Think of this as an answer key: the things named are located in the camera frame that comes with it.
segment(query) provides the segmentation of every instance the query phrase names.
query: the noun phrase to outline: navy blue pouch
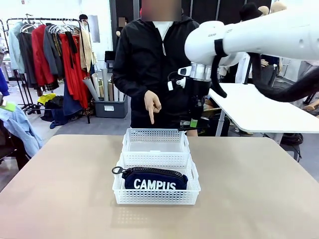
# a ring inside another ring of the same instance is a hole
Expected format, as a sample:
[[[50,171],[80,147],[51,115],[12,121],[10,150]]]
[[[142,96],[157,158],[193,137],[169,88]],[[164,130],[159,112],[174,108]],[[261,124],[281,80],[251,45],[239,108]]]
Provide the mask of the navy blue pouch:
[[[114,174],[122,174],[125,179],[125,189],[146,189],[146,190],[186,190],[188,178],[177,171],[134,167],[123,169],[115,167]]]

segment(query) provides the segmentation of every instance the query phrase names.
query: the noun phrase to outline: bin label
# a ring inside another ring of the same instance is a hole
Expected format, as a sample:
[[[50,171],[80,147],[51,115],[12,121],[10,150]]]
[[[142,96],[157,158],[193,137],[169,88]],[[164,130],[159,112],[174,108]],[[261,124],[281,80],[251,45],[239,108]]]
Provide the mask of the bin label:
[[[114,106],[104,106],[105,111],[114,111]]]

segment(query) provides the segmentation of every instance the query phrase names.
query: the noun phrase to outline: black wall panel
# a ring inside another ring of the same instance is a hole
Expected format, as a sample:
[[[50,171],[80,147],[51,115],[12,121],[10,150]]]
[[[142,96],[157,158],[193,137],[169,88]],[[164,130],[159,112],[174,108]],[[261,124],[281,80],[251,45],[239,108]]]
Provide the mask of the black wall panel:
[[[193,0],[192,18],[198,23],[215,21],[217,4],[218,0]]]
[[[239,11],[244,4],[245,0],[221,0],[218,21],[222,21],[225,25],[239,23]]]
[[[129,21],[134,20],[133,1],[132,0],[116,0],[116,16],[127,17]]]
[[[271,0],[247,0],[247,2],[254,2],[257,7],[267,6],[270,8]]]
[[[190,15],[190,0],[181,0],[181,7],[184,10],[184,14]]]

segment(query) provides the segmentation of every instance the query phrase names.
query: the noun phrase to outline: gray floor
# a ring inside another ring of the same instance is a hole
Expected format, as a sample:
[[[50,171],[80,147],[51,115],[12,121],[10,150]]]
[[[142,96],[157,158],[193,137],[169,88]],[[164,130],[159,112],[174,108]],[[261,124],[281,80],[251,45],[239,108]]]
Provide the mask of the gray floor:
[[[61,95],[63,87],[58,88],[55,93]],[[37,95],[31,91],[34,101],[37,100]],[[6,98],[9,101],[21,103],[21,96],[19,92],[13,92]],[[30,122],[34,126],[38,134],[47,142],[55,134],[97,134],[97,135],[124,135],[126,129],[130,127],[131,116],[130,112],[124,119],[105,119],[91,117],[91,124],[87,124],[86,117],[80,118],[76,121],[70,122],[64,126],[50,129],[49,122],[42,121],[41,115],[33,114],[28,116]],[[235,127],[231,127],[229,136],[232,137],[249,137],[248,135],[239,135],[235,131]],[[261,134],[256,133],[252,137],[262,137]],[[301,166],[311,174],[317,181],[319,181],[319,134],[304,134],[304,143],[301,145],[302,159]],[[18,172],[16,161],[11,158],[5,159],[0,165],[0,191],[7,185],[7,183]]]

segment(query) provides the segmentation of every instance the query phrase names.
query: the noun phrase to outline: white plastic basket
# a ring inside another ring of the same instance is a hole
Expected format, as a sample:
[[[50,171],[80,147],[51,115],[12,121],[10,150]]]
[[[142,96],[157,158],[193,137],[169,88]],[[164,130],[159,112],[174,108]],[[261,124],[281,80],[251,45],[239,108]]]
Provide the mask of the white plastic basket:
[[[190,154],[123,152],[116,166],[175,170],[188,177],[186,190],[125,189],[122,175],[114,175],[113,190],[118,204],[194,205],[201,190]]]
[[[189,153],[188,139],[177,129],[128,128],[122,152],[179,152]]]

